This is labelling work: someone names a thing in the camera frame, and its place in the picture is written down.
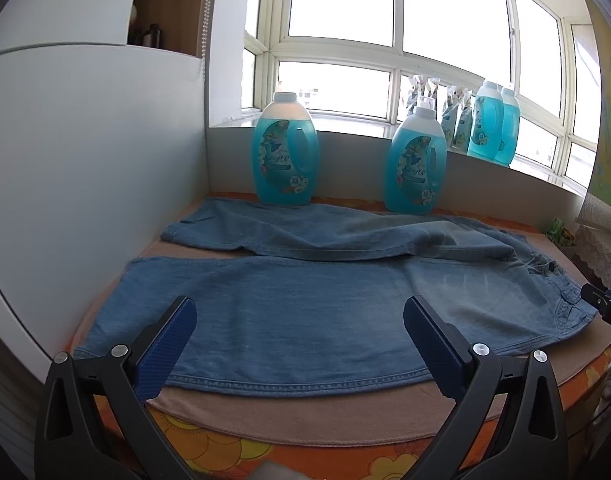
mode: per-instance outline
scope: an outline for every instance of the detergent bottle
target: detergent bottle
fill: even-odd
[[[474,99],[473,124],[467,154],[494,160],[501,145],[503,99],[496,83],[484,81]]]
[[[319,139],[294,92],[275,92],[252,137],[252,173],[261,202],[310,202],[319,170]]]
[[[461,115],[455,128],[455,136],[452,139],[452,148],[455,152],[467,155],[470,146],[470,135],[472,133],[472,90],[465,90],[461,99]]]
[[[447,146],[434,106],[432,97],[419,96],[412,115],[394,134],[385,165],[385,206],[390,211],[428,214],[439,197]]]
[[[519,109],[519,101],[514,97],[513,90],[504,88],[501,90],[501,97],[503,98],[503,130],[499,151],[494,160],[503,164],[503,166],[509,166],[517,150],[521,110]]]

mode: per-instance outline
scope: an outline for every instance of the blue detergent bottle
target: blue detergent bottle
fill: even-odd
[[[310,202],[319,171],[319,139],[294,92],[275,92],[252,137],[252,173],[261,202]]]
[[[399,126],[385,165],[385,206],[395,213],[428,214],[443,186],[447,146],[434,99],[419,96]]]
[[[484,81],[474,99],[473,124],[467,154],[494,161],[503,134],[503,99],[492,81]]]
[[[501,90],[501,97],[503,98],[503,130],[499,152],[494,160],[503,164],[503,166],[509,166],[517,150],[521,110],[519,109],[519,101],[514,96],[514,90],[504,88]]]

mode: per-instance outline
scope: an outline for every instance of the yellow flower pattern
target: yellow flower pattern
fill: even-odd
[[[590,366],[586,369],[586,377],[588,378],[588,387],[594,386],[601,380],[601,374],[594,366]]]
[[[195,471],[226,471],[241,460],[263,457],[272,447],[271,444],[199,428],[158,410],[150,412],[176,452]]]
[[[372,460],[370,474],[362,480],[397,480],[402,478],[416,461],[417,457],[409,454],[402,454],[394,460],[380,456]]]

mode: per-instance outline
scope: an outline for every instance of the bottle cap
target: bottle cap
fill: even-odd
[[[274,95],[272,96],[272,101],[277,101],[279,103],[293,103],[296,101],[296,93],[274,92]]]
[[[434,106],[435,106],[435,101],[434,101],[434,98],[432,97],[425,96],[425,95],[419,95],[419,97],[417,98],[417,108],[425,108],[427,110],[434,110]]]

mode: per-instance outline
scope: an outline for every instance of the wooden cabinet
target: wooden cabinet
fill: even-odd
[[[206,0],[134,0],[135,28],[145,32],[152,23],[162,30],[162,47],[202,57],[201,31]]]

